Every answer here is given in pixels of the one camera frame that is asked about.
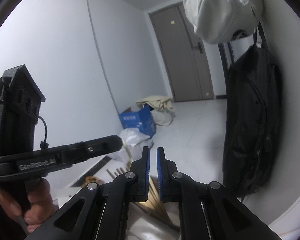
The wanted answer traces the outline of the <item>white shoulder bag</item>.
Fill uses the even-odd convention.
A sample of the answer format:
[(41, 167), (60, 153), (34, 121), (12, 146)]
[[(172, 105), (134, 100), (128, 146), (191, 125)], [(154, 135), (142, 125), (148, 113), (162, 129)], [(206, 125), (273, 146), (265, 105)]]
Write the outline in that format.
[(209, 44), (253, 35), (263, 14), (263, 0), (183, 0), (194, 33)]

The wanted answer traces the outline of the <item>person's left hand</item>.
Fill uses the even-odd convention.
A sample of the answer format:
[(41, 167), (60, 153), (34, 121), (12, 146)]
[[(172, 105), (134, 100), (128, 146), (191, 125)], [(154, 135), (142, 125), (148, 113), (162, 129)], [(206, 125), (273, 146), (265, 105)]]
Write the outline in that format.
[(58, 206), (53, 203), (50, 184), (44, 178), (31, 181), (26, 193), (29, 207), (25, 211), (11, 194), (1, 188), (0, 205), (10, 219), (19, 223), (26, 234), (30, 234), (50, 218), (58, 210)]

